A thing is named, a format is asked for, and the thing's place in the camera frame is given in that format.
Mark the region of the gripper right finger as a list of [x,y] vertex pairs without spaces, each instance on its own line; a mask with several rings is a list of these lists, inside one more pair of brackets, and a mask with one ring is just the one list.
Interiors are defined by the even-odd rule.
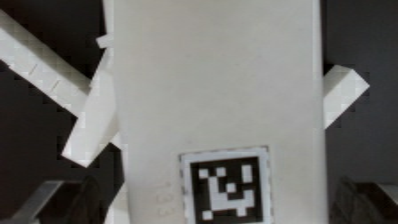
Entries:
[[398,185],[340,180],[331,224],[398,224]]

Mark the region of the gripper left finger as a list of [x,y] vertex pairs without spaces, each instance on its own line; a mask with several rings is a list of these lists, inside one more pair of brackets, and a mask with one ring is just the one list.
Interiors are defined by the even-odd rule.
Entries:
[[93,176],[48,180],[39,185],[9,224],[105,224],[109,206]]

